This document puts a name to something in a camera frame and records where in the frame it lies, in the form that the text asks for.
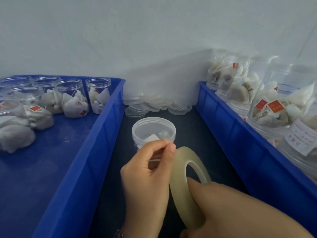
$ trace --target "clear adhesive tape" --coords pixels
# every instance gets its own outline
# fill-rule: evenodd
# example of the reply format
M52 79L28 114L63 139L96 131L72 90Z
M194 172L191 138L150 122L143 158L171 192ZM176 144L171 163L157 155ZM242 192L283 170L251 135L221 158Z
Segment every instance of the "clear adhesive tape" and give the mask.
M205 223L205 216L189 192L186 178L187 165L195 170L202 184L210 182L211 178L194 151L187 147L177 149L170 180L173 201L185 226L199 228Z

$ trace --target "pile of lids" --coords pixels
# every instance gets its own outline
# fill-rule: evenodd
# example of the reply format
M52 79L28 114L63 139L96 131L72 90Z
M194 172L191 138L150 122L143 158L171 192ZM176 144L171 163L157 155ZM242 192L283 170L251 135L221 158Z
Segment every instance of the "pile of lids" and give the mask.
M149 111L159 112L160 110L168 110L174 115L184 115L192 109L192 106L185 101L165 98L160 94L145 95L140 93L137 95L125 95L123 96L123 103L129 105L125 109L125 115L129 118L142 118Z

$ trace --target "person's left hand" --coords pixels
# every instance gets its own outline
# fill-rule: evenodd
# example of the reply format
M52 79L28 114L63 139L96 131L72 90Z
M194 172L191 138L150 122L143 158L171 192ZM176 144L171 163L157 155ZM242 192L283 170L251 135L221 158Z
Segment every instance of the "person's left hand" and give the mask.
M145 144L121 169L126 214L122 231L129 238L156 238L169 199L169 182L176 153L172 142Z

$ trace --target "black tabletop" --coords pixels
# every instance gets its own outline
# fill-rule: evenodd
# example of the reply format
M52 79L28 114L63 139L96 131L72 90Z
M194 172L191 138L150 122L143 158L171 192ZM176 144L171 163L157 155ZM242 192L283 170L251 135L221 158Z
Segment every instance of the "black tabletop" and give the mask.
M157 113L149 112L145 117L161 117L171 121L176 127L174 143L177 148L186 146L192 149L204 163L213 181L248 193L240 177L195 108L184 116L175 116L167 110L161 110ZM138 119L130 119L126 116L122 119L93 217L89 238L112 238L124 222L125 201L121 187L120 169L137 151L132 139L132 126L136 121ZM186 173L187 176L198 180L191 167L187 167ZM179 237L179 233L183 229L185 229L185 226L177 213L170 194L159 237Z

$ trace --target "blue crate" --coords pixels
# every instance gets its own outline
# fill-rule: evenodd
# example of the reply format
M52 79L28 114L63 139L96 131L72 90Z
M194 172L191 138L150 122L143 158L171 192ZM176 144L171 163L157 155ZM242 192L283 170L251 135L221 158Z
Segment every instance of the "blue crate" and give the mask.
M89 77L73 78L86 86ZM0 154L1 237L88 236L124 115L124 82L111 78L100 115L55 115L55 125L36 132L32 145Z
M250 194L317 237L317 185L200 82L196 109Z

